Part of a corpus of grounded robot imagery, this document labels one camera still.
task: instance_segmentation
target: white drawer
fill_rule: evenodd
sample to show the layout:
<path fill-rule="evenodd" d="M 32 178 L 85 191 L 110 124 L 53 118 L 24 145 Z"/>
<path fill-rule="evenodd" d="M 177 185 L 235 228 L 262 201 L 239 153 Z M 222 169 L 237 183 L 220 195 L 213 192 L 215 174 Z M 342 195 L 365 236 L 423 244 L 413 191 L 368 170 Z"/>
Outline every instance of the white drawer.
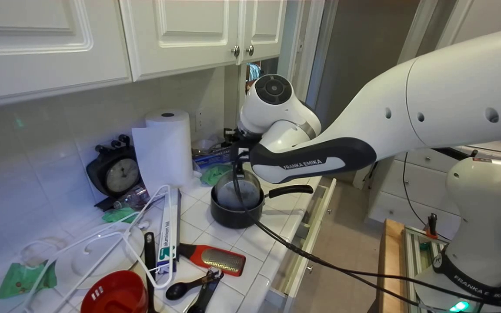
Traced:
<path fill-rule="evenodd" d="M 395 159 L 400 161 L 405 160 L 405 153 L 396 155 Z M 439 170 L 445 173 L 449 172 L 451 167 L 455 166 L 457 162 L 456 159 L 443 155 L 433 149 L 411 150 L 407 155 L 407 163 L 424 166 L 425 168 Z"/>
<path fill-rule="evenodd" d="M 413 201 L 411 201 L 411 205 L 415 209 L 415 212 L 419 214 L 419 217 L 424 220 L 426 220 L 431 213 L 435 213 L 438 216 L 436 226 L 438 233 L 441 233 L 447 238 L 453 238 L 461 222 L 459 216 Z M 378 222 L 384 222 L 386 218 L 388 218 L 407 226 L 423 229 L 423 224 L 421 224 L 419 219 L 412 212 L 406 199 L 385 192 L 378 194 L 374 201 L 374 205 L 369 209 L 368 217 Z"/>
<path fill-rule="evenodd" d="M 301 223 L 300 229 L 293 239 L 293 244 L 300 246 L 306 252 L 312 252 L 318 232 L 322 224 L 322 218 L 334 194 L 336 179 L 333 179 L 329 187 L 318 185 L 314 196 L 310 201 L 307 212 L 310 214 L 308 223 Z M 307 272 L 308 260 L 293 252 L 287 252 L 280 265 L 276 277 L 273 279 L 270 291 L 266 294 L 266 300 L 269 307 L 276 307 L 281 313 L 291 312 L 291 307 L 301 286 L 301 281 L 305 272 Z"/>
<path fill-rule="evenodd" d="M 384 178 L 380 190 L 401 198 L 407 198 L 403 188 L 403 162 L 394 160 Z M 459 215 L 455 203 L 446 192 L 447 173 L 407 163 L 405 166 L 405 186 L 409 199 L 426 206 Z"/>

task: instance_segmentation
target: clock face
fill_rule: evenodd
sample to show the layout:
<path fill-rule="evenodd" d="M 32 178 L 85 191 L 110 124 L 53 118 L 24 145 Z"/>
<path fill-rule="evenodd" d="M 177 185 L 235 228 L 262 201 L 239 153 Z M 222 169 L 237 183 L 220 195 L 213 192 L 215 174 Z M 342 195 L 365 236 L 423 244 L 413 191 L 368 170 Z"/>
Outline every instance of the clock face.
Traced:
<path fill-rule="evenodd" d="M 139 166 L 133 159 L 121 159 L 106 174 L 106 186 L 112 192 L 126 192 L 139 179 Z"/>

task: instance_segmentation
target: white plate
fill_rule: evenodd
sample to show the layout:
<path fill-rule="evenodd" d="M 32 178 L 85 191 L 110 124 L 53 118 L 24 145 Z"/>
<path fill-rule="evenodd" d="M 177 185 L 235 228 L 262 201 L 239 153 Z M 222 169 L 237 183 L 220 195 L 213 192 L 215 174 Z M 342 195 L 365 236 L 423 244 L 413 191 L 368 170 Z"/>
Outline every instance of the white plate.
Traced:
<path fill-rule="evenodd" d="M 86 236 L 89 236 L 106 226 L 108 226 L 108 224 L 92 228 L 90 231 L 73 240 L 73 242 L 85 238 Z M 107 230 L 103 230 L 99 235 L 103 236 L 117 231 L 123 233 L 128 227 L 129 224 L 127 223 L 119 223 Z M 55 276 L 57 277 L 57 285 L 59 289 L 68 291 L 74 287 L 82 276 L 84 276 L 86 272 L 94 266 L 96 261 L 98 261 L 100 257 L 104 255 L 115 242 L 117 242 L 120 236 L 121 235 L 118 234 L 94 240 L 93 242 L 90 242 L 90 239 L 87 239 L 85 242 L 77 244 L 75 247 L 70 248 L 59 256 L 55 265 Z M 144 249 L 144 237 L 143 233 L 136 226 L 131 228 L 129 243 L 137 251 L 137 254 L 141 255 Z M 84 252 L 85 248 L 89 251 L 88 254 Z M 97 281 L 103 278 L 103 276 L 111 272 L 127 270 L 136 262 L 137 258 L 127 247 L 125 241 L 122 240 L 107 255 L 107 257 L 104 258 L 100 265 L 98 265 L 96 269 L 94 269 L 94 271 L 86 277 L 85 281 L 79 285 L 78 289 L 89 289 Z"/>

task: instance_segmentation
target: open drawer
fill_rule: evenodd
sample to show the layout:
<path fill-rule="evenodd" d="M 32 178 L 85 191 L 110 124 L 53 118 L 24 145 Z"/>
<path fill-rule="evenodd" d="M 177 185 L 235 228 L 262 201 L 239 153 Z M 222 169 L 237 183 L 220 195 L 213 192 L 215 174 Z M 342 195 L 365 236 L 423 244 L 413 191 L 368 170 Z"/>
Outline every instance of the open drawer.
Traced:
<path fill-rule="evenodd" d="M 335 187 L 336 179 L 333 179 L 329 186 L 318 185 L 306 208 L 303 221 L 296 230 L 292 243 L 308 253 L 314 248 L 322 218 L 328 210 Z M 307 266 L 308 262 L 306 258 L 294 252 L 286 252 L 280 269 L 266 294 L 265 301 L 268 301 L 268 307 L 276 307 L 279 312 L 283 313 L 291 311 L 304 274 L 312 272 L 312 267 Z"/>

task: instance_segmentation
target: red bowl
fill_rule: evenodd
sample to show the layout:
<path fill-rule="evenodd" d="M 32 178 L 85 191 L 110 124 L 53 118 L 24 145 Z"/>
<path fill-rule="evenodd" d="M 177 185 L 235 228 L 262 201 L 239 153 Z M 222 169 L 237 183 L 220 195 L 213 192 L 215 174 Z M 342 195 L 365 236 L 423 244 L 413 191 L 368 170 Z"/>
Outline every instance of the red bowl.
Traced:
<path fill-rule="evenodd" d="M 143 280 L 134 272 L 106 275 L 86 293 L 81 313 L 145 313 L 148 297 Z"/>

